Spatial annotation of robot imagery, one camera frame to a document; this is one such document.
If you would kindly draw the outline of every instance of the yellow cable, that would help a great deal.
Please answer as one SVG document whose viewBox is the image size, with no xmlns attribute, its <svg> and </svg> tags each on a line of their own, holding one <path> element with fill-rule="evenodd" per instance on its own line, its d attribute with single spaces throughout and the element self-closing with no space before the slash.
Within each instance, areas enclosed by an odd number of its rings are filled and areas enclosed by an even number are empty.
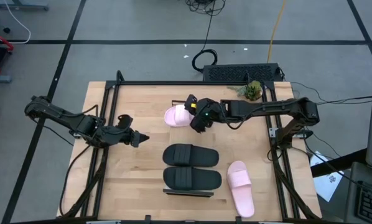
<svg viewBox="0 0 372 224">
<path fill-rule="evenodd" d="M 284 6 L 285 5 L 286 5 L 286 0 L 283 0 L 283 5 L 281 6 L 281 10 L 279 12 L 279 15 L 277 16 L 276 25 L 274 25 L 274 28 L 273 28 L 272 37 L 271 37 L 271 43 L 269 44 L 269 52 L 267 53 L 267 61 L 266 61 L 266 63 L 269 63 L 270 60 L 271 60 L 272 43 L 273 43 L 274 34 L 276 33 L 276 29 L 279 26 L 281 15 L 283 14 L 283 10 L 284 10 Z"/>
</svg>

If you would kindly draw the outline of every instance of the white paper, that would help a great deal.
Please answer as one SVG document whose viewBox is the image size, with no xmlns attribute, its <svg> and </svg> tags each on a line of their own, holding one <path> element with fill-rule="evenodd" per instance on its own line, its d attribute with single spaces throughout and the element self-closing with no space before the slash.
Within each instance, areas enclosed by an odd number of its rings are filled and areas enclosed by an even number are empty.
<svg viewBox="0 0 372 224">
<path fill-rule="evenodd" d="M 322 156 L 318 151 L 315 153 L 324 161 L 328 161 L 328 159 Z M 322 162 L 322 160 L 313 155 L 310 159 L 310 166 L 312 167 L 314 165 L 321 164 Z M 335 189 L 337 189 L 338 184 L 341 182 L 341 178 L 342 176 L 337 172 L 314 178 L 313 180 L 315 182 L 316 193 L 324 200 L 329 202 L 335 192 Z"/>
</svg>

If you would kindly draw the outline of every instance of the wooden tabletop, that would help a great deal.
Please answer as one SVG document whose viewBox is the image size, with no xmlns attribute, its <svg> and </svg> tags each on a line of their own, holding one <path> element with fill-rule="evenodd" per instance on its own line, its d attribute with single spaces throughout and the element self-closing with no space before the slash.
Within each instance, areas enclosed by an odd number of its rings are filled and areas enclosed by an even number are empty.
<svg viewBox="0 0 372 224">
<path fill-rule="evenodd" d="M 105 82 L 90 82 L 83 110 L 101 105 Z M 275 83 L 278 100 L 292 98 L 291 85 Z M 132 128 L 150 136 L 139 148 L 117 144 L 109 148 L 108 164 L 100 205 L 100 220 L 143 220 L 151 215 L 152 220 L 200 220 L 233 221 L 238 216 L 226 179 L 226 171 L 234 161 L 243 161 L 248 168 L 252 183 L 255 214 L 244 221 L 279 221 L 281 212 L 272 162 L 266 154 L 269 150 L 266 120 L 264 117 L 247 120 L 238 130 L 225 124 L 214 123 L 203 134 L 190 127 L 170 128 L 164 123 L 164 113 L 172 100 L 185 100 L 189 94 L 198 99 L 245 100 L 237 97 L 234 90 L 225 86 L 121 86 L 119 89 L 116 116 L 129 114 L 134 118 Z M 108 119 L 113 91 L 109 96 L 106 113 Z M 292 118 L 281 116 L 283 126 Z M 222 185 L 214 190 L 211 198 L 167 195 L 162 192 L 163 170 L 167 165 L 162 153 L 174 143 L 189 143 L 216 149 L 220 154 L 217 170 L 222 176 Z M 294 139 L 293 146 L 305 150 L 303 140 Z M 72 159 L 86 147 L 84 140 L 76 140 Z M 67 182 L 63 210 L 67 211 L 85 188 L 92 149 L 89 149 L 74 164 Z M 296 191 L 312 211 L 321 216 L 312 173 L 307 156 L 298 150 L 289 149 L 289 160 Z M 289 217 L 292 217 L 289 194 L 284 188 Z M 91 195 L 88 214 L 92 214 L 95 191 Z"/>
</svg>

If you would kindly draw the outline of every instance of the small potted plant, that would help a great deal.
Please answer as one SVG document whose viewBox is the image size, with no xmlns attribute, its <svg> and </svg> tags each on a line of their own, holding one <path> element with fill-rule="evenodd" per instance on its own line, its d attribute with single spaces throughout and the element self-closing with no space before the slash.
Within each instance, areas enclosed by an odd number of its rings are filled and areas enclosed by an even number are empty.
<svg viewBox="0 0 372 224">
<path fill-rule="evenodd" d="M 252 81 L 248 85 L 241 87 L 229 86 L 228 88 L 231 90 L 236 90 L 237 96 L 245 96 L 251 101 L 256 101 L 262 97 L 261 83 L 258 81 Z"/>
</svg>

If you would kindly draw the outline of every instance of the black slipper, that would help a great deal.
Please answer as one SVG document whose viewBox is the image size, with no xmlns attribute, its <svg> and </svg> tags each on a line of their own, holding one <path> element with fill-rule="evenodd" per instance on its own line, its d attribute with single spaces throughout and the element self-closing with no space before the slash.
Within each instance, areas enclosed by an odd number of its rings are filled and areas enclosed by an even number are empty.
<svg viewBox="0 0 372 224">
<path fill-rule="evenodd" d="M 213 190 L 221 186 L 222 177 L 214 170 L 168 167 L 164 170 L 164 182 L 174 190 Z"/>
<path fill-rule="evenodd" d="M 170 166 L 212 167 L 218 164 L 219 153 L 192 144 L 173 144 L 164 151 L 162 160 Z"/>
</svg>

